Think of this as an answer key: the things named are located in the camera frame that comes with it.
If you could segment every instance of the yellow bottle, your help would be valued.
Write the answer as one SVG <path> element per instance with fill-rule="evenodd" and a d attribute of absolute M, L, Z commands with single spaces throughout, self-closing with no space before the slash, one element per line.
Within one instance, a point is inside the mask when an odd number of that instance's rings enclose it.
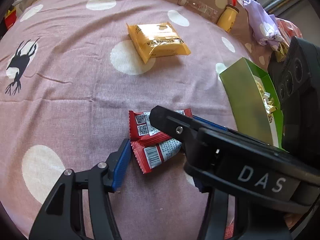
<path fill-rule="evenodd" d="M 227 33 L 231 31 L 233 24 L 236 21 L 236 16 L 239 13 L 239 9 L 231 4 L 226 6 L 226 10 L 220 16 L 217 25 L 224 29 Z"/>

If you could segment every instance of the clear plastic bottle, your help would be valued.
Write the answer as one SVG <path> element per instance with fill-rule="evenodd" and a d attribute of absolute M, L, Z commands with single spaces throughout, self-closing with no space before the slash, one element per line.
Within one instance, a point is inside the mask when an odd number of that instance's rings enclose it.
<path fill-rule="evenodd" d="M 191 6 L 192 8 L 201 12 L 201 15 L 208 18 L 210 21 L 216 23 L 218 17 L 218 11 L 207 6 L 206 4 L 199 1 L 187 1 L 187 0 L 179 0 L 178 5 L 181 6 Z"/>

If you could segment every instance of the green cardboard box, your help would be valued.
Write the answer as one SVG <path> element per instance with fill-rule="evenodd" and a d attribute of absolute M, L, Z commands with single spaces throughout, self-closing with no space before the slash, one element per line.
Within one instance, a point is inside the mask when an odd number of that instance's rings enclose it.
<path fill-rule="evenodd" d="M 220 74 L 239 132 L 281 148 L 283 115 L 273 83 L 267 72 L 242 57 Z M 268 118 L 255 81 L 270 93 L 277 108 Z"/>

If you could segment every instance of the silver bolt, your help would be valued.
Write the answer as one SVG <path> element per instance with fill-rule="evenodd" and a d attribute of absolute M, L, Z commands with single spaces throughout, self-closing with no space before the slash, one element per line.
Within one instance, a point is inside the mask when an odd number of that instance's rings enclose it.
<path fill-rule="evenodd" d="M 104 169 L 106 166 L 107 166 L 107 164 L 105 162 L 101 162 L 101 163 L 98 164 L 98 167 L 100 169 Z"/>
<path fill-rule="evenodd" d="M 181 126 L 178 126 L 178 127 L 176 128 L 176 133 L 177 133 L 177 134 L 182 134 L 182 132 L 183 132 L 183 128 L 182 128 Z"/>
<path fill-rule="evenodd" d="M 66 176 L 69 176 L 69 175 L 71 175 L 71 173 L 72 173 L 71 169 L 66 169 L 63 174 Z"/>

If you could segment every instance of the wall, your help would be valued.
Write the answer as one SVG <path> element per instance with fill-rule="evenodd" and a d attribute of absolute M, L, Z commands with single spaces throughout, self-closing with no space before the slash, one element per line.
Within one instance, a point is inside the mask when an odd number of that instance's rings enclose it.
<path fill-rule="evenodd" d="M 294 23 L 307 41 L 320 47 L 320 19 L 308 0 L 302 0 L 278 16 Z"/>

